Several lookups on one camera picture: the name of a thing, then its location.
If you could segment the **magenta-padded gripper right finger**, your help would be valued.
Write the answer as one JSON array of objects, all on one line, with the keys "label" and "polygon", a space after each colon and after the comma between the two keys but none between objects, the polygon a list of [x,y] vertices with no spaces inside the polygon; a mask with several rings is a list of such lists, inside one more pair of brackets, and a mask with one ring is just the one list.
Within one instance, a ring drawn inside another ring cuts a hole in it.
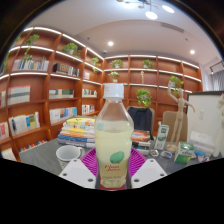
[{"label": "magenta-padded gripper right finger", "polygon": [[134,148],[131,149],[128,173],[132,189],[146,186],[166,176],[166,172],[155,159],[147,159]]}]

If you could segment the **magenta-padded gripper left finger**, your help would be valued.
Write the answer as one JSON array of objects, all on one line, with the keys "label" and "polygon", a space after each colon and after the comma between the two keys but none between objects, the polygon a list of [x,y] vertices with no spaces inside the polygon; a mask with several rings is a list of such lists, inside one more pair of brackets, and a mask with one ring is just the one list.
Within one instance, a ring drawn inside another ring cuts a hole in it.
[{"label": "magenta-padded gripper left finger", "polygon": [[94,189],[98,174],[95,150],[81,147],[60,147],[58,161],[62,168],[59,176],[84,188]]}]

